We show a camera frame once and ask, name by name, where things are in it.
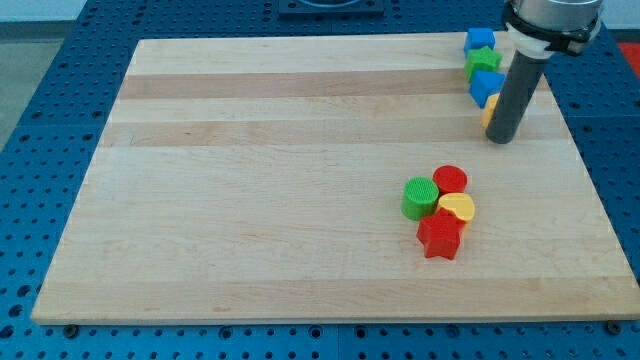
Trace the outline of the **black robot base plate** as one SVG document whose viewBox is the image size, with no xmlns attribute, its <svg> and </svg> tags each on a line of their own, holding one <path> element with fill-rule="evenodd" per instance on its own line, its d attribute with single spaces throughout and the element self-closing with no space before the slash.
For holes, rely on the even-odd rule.
<svg viewBox="0 0 640 360">
<path fill-rule="evenodd" d="M 280 17 L 382 15 L 384 0 L 277 0 Z"/>
</svg>

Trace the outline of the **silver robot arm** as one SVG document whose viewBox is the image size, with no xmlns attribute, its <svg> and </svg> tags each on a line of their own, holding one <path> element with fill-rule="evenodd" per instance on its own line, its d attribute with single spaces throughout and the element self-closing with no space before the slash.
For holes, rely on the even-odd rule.
<svg viewBox="0 0 640 360">
<path fill-rule="evenodd" d="M 580 56 L 595 40 L 602 0 L 507 0 L 502 22 L 515 49 L 535 60 Z"/>
</svg>

